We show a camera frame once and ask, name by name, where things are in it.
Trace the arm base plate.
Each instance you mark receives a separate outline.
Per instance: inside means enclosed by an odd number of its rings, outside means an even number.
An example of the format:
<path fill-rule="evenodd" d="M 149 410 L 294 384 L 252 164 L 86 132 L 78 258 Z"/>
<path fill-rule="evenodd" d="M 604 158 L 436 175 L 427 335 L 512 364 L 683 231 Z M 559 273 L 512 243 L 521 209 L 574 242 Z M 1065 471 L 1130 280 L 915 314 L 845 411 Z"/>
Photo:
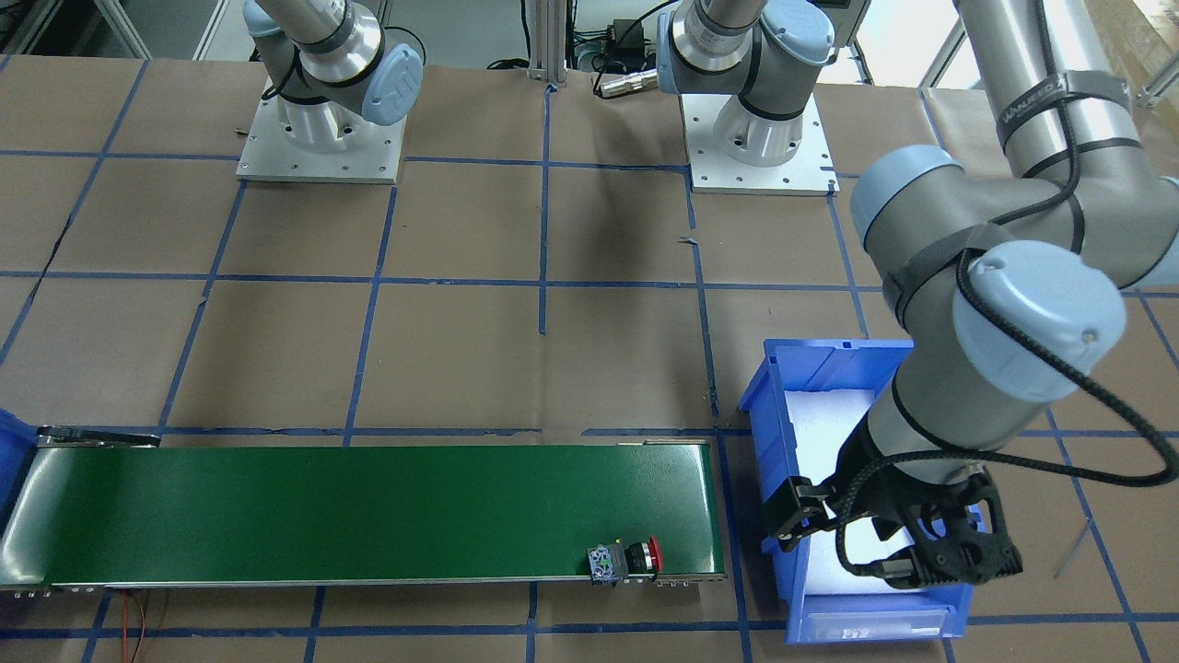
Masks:
<path fill-rule="evenodd" d="M 236 175 L 270 183 L 399 180 L 407 118 L 365 122 L 335 101 L 299 105 L 279 96 L 258 101 Z"/>
<path fill-rule="evenodd" d="M 839 190 L 821 110 L 768 122 L 735 94 L 683 94 L 683 137 L 694 192 L 825 196 Z"/>

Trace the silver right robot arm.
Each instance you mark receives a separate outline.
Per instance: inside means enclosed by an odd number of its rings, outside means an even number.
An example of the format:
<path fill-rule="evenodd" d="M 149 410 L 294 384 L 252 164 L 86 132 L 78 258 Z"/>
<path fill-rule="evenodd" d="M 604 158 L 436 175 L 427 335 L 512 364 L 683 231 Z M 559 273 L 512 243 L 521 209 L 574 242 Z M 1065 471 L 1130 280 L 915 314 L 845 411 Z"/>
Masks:
<path fill-rule="evenodd" d="M 424 84 L 424 55 L 391 42 L 378 17 L 354 1 L 248 1 L 246 31 L 261 52 L 286 139 L 345 151 L 374 127 L 404 122 Z"/>

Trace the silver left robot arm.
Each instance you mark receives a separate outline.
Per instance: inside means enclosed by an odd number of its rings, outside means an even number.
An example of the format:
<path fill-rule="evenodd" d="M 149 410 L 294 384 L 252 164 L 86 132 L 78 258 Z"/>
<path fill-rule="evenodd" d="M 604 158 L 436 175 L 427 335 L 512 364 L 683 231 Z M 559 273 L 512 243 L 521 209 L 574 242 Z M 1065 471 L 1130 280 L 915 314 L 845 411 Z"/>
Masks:
<path fill-rule="evenodd" d="M 834 532 L 837 562 L 896 590 L 1022 570 L 989 462 L 1134 488 L 1174 483 L 1175 449 L 1091 378 L 1124 336 L 1124 290 L 1175 283 L 1175 180 L 1155 176 L 1127 80 L 1080 1 L 959 1 L 1013 177 L 898 147 L 859 177 L 852 218 L 914 347 L 814 483 L 764 501 L 791 553 Z M 1144 436 L 1145 475 L 1008 457 L 1048 403 L 1082 390 Z"/>

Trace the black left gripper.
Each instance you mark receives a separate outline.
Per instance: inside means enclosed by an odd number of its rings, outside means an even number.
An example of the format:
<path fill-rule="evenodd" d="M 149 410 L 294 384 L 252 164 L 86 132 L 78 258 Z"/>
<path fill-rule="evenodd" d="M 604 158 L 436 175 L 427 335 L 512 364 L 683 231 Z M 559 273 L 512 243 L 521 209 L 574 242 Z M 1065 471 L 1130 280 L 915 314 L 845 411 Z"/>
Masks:
<path fill-rule="evenodd" d="M 989 471 L 973 471 L 951 485 L 921 483 L 898 470 L 903 461 L 968 459 L 1012 462 L 992 452 L 918 449 L 881 457 L 876 449 L 843 449 L 836 471 L 821 483 L 791 475 L 763 503 L 768 534 L 783 553 L 808 536 L 836 534 L 836 557 L 852 576 L 872 576 L 896 590 L 935 585 L 982 585 L 1020 575 L 1023 563 L 1012 541 Z M 847 526 L 868 518 L 885 541 L 905 531 L 911 544 L 880 562 L 854 563 L 847 554 Z"/>

